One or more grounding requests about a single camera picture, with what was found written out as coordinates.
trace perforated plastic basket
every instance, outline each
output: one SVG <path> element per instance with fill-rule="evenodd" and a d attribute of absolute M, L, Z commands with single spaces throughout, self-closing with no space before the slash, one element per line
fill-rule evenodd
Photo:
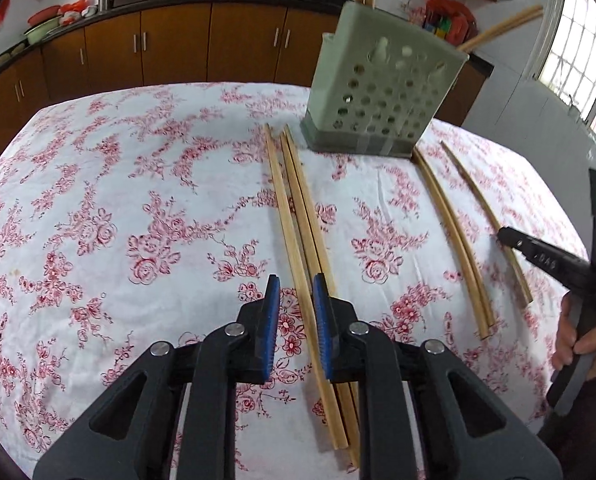
<path fill-rule="evenodd" d="M 397 16 L 347 2 L 323 37 L 301 123 L 309 147 L 411 156 L 468 59 Z"/>

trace kitchen counter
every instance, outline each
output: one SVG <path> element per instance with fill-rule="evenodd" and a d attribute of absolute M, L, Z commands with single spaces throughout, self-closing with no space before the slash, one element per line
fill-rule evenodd
<path fill-rule="evenodd" d="M 246 2 L 251 4 L 286 6 L 296 9 L 312 10 L 314 12 L 321 12 L 324 14 L 332 14 L 337 16 L 340 14 L 343 5 L 346 2 L 348 2 L 348 0 L 148 0 L 145 2 L 139 2 L 135 4 L 125 5 L 122 7 L 117 7 L 108 10 L 107 12 L 101 12 L 99 14 L 96 14 L 95 16 L 92 16 L 91 18 L 80 20 L 79 22 L 74 23 L 73 25 L 69 25 L 68 27 L 62 27 L 60 28 L 60 30 L 54 32 L 53 34 L 50 34 L 39 43 L 28 46 L 19 54 L 9 59 L 7 62 L 2 63 L 2 65 L 0 66 L 0 73 L 7 69 L 7 67 L 11 66 L 17 59 L 20 59 L 31 50 L 34 50 L 42 46 L 43 44 L 48 43 L 49 41 L 59 38 L 60 36 L 63 36 L 63 34 L 67 34 L 68 32 L 71 32 L 81 27 L 86 27 L 87 25 L 91 25 L 92 23 L 100 22 L 108 18 L 114 18 L 116 16 L 121 16 L 123 14 L 139 12 L 140 10 L 155 9 L 157 7 L 217 2 Z M 474 68 L 476 68 L 479 72 L 483 73 L 486 77 L 489 77 L 494 69 L 492 64 L 476 56 L 475 54 L 471 54 L 470 64 L 472 64 Z"/>

